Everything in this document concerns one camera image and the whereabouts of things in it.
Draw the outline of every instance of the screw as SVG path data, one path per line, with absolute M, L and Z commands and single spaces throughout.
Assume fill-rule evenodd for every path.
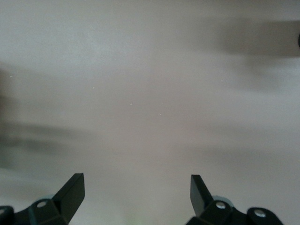
M 266 217 L 266 214 L 262 210 L 254 210 L 255 215 L 258 217 Z
M 225 209 L 226 208 L 226 205 L 223 203 L 223 202 L 217 202 L 216 203 L 216 206 L 219 208 L 219 209 Z
M 38 208 L 42 208 L 43 206 L 45 206 L 47 204 L 47 201 L 42 201 L 42 202 L 39 202 L 38 204 L 37 204 L 37 207 Z

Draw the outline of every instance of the black robot arm part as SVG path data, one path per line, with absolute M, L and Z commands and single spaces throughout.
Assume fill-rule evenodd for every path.
M 68 225 L 84 195 L 83 173 L 75 173 L 52 199 L 38 200 L 17 213 L 0 206 L 0 225 Z
M 186 225 L 283 225 L 270 210 L 250 208 L 244 214 L 228 202 L 214 199 L 199 175 L 191 177 L 190 196 L 196 217 Z

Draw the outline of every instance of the gray surface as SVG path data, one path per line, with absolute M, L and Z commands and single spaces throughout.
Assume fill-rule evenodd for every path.
M 1 1 L 0 204 L 83 172 L 72 225 L 183 225 L 190 174 L 298 224 L 298 1 Z

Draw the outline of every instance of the silver screw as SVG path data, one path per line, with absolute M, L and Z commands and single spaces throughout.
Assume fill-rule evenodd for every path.
M 223 202 L 217 202 L 216 203 L 216 206 L 219 208 L 219 209 L 225 209 L 226 208 L 226 205 L 223 203 Z
M 38 204 L 37 204 L 37 207 L 38 208 L 42 208 L 43 206 L 45 206 L 47 204 L 47 201 L 42 201 L 42 202 L 39 202 Z
M 255 215 L 258 217 L 266 217 L 266 214 L 262 210 L 254 210 Z

